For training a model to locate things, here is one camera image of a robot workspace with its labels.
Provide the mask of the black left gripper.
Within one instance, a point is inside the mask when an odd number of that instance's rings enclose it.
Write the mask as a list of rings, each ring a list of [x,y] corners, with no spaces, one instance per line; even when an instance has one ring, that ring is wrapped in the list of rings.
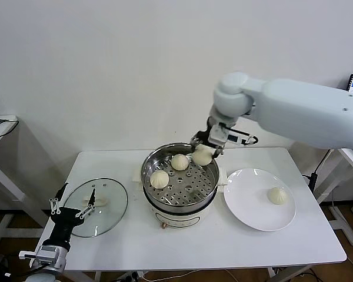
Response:
[[[56,196],[50,198],[51,220],[54,222],[54,228],[49,237],[50,244],[69,244],[72,231],[75,227],[83,224],[83,219],[95,209],[95,189],[93,189],[88,200],[88,205],[82,211],[70,207],[61,207],[59,202],[62,199],[66,182],[56,193]]]

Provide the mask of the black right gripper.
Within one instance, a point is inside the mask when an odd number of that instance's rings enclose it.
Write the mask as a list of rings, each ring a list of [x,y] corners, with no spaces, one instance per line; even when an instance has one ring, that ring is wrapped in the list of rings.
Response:
[[[193,135],[193,137],[190,140],[190,145],[192,146],[193,149],[195,149],[198,145],[205,145],[208,147],[212,147],[212,144],[208,141],[209,139],[209,129],[206,129],[205,131],[198,131],[196,134]],[[213,157],[218,157],[220,155],[224,154],[224,148],[225,146],[214,146],[214,154],[212,155]]]

